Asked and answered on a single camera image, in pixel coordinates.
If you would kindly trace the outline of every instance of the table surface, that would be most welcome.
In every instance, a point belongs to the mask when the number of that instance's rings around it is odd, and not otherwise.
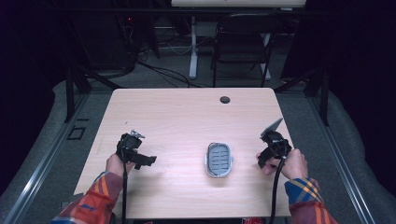
[[[230,103],[219,98],[227,96]],[[146,136],[138,149],[158,156],[128,178],[128,218],[269,217],[274,175],[264,175],[256,154],[267,145],[262,131],[282,118],[267,88],[129,89],[113,92],[75,193],[85,192],[105,169],[123,133]],[[290,140],[286,123],[279,125]],[[223,178],[205,170],[210,143],[227,144],[233,167]],[[276,215],[290,215],[279,178]],[[121,217],[122,193],[113,212]]]
[[[305,0],[172,0],[173,7],[304,7]]]

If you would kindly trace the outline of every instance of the gray soap dish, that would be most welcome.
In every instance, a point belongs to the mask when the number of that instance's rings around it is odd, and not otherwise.
[[[231,171],[233,158],[230,148],[223,143],[211,143],[205,157],[206,171],[213,177],[224,177]]]

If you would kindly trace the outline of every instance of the plaid sleeve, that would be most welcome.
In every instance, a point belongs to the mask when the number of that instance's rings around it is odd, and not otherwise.
[[[121,190],[121,177],[109,172],[101,173],[87,193],[70,203],[51,224],[107,224]]]
[[[285,183],[289,196],[289,210],[293,224],[338,223],[328,212],[320,195],[318,181],[313,178],[297,178]]]

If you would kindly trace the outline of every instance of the person's arm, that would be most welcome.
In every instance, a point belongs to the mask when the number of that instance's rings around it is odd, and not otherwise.
[[[127,163],[127,172],[133,167],[133,163]],[[109,223],[111,212],[122,190],[122,174],[121,160],[116,154],[111,155],[106,163],[106,171],[96,178],[87,193],[70,203],[51,224]]]
[[[271,165],[278,166],[279,160],[269,160],[263,167],[265,174],[269,175],[276,170]],[[289,153],[281,172],[289,179],[285,188],[293,224],[338,223],[323,202],[318,181],[308,177],[307,162],[299,149]]]

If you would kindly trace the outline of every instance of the black chair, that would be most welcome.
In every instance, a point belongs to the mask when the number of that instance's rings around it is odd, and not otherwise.
[[[282,28],[281,21],[270,14],[235,13],[223,17],[216,28],[211,68],[216,87],[217,63],[265,63],[262,87],[270,62],[274,36]],[[263,34],[269,35],[264,44]]]

